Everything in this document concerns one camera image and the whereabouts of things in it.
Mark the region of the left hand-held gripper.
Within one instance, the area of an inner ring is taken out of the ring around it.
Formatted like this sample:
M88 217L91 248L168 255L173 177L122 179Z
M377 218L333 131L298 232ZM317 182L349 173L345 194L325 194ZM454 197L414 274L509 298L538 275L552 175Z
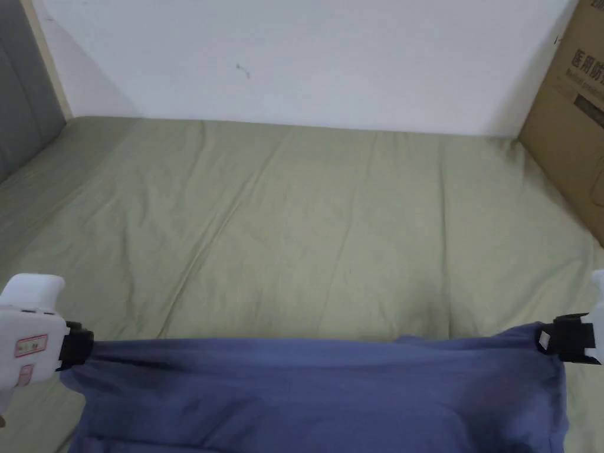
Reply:
M1 291L1 416L17 389L83 365L94 333L56 310L65 280L49 274L17 274Z

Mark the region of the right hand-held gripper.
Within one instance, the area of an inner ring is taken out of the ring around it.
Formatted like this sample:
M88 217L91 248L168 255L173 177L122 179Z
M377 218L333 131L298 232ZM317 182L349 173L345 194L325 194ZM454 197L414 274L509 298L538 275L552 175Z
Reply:
M562 362L603 365L603 270L596 270L591 280L598 294L594 308L586 315L576 313L556 317L541 324L535 333L535 345L545 355Z

